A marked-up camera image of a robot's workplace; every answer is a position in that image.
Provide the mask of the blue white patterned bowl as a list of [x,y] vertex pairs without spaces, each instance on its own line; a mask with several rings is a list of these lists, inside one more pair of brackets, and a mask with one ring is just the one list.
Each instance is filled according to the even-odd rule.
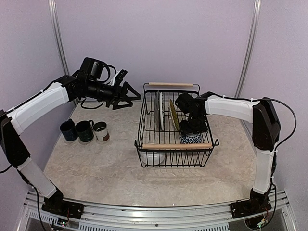
[[199,144],[203,143],[201,133],[193,134],[189,133],[186,135],[180,135],[180,144]]

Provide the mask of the white cup with wood band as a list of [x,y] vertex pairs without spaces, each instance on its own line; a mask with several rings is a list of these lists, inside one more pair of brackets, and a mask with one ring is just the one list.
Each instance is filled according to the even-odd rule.
[[110,139],[107,124],[103,121],[97,122],[92,127],[96,136],[96,140],[99,142],[107,142]]

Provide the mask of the dark green mug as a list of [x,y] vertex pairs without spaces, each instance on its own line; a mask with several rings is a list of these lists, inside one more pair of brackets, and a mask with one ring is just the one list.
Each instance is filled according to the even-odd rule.
[[76,124],[76,132],[81,142],[90,142],[93,137],[93,120],[83,120]]

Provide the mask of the navy blue mug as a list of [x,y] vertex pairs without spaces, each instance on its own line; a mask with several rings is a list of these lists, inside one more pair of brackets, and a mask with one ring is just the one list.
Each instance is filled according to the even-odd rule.
[[78,138],[75,123],[71,118],[60,125],[60,131],[66,141],[75,141]]

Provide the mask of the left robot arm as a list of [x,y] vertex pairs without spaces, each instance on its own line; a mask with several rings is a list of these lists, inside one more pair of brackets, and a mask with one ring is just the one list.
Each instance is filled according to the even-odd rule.
[[84,58],[82,65],[73,75],[65,75],[52,81],[45,89],[9,111],[0,112],[0,145],[8,162],[31,186],[44,196],[44,209],[62,214],[67,202],[62,192],[46,177],[31,159],[20,135],[35,121],[53,109],[75,99],[93,98],[105,102],[106,107],[117,110],[131,107],[141,95],[124,82],[126,70],[116,72],[113,85],[100,81],[103,70],[111,73],[111,66],[94,58]]

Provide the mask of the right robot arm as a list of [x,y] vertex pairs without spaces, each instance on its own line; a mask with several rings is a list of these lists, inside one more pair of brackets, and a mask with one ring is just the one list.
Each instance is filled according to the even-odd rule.
[[268,203],[271,178],[275,171],[275,147],[278,144],[281,125],[269,98],[240,100],[218,96],[212,92],[196,98],[183,93],[175,100],[176,106],[188,115],[179,123],[181,134],[207,131],[206,116],[221,115],[244,120],[253,125],[252,140],[257,154],[256,175],[246,209],[255,214]]

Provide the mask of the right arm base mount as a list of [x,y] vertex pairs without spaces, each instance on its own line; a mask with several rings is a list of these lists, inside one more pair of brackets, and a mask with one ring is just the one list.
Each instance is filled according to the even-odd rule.
[[270,189],[260,194],[253,189],[250,191],[250,198],[247,200],[237,200],[230,204],[232,218],[241,218],[250,215],[254,215],[261,212],[271,210],[271,204],[269,200]]

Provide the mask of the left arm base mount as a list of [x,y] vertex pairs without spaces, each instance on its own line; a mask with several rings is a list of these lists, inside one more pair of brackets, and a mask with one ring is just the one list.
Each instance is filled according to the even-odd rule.
[[81,203],[65,200],[63,200],[58,205],[52,205],[50,203],[44,202],[42,205],[42,210],[67,218],[81,219],[84,211],[84,205]]

